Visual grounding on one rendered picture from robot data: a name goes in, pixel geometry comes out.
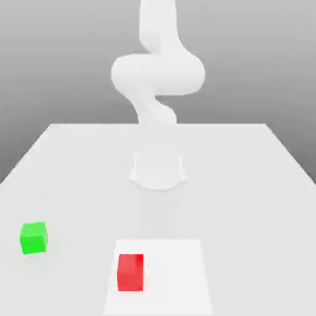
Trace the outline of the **small green cube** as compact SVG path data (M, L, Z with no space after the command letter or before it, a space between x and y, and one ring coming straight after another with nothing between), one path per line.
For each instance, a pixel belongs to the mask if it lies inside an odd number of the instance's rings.
M48 232L44 222L24 223L20 231L23 255L46 252Z

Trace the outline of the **small red cube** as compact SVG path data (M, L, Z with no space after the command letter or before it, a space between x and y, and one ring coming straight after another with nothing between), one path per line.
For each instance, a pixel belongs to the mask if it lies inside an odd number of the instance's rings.
M120 254L117 266L118 291L139 292L144 288L144 255Z

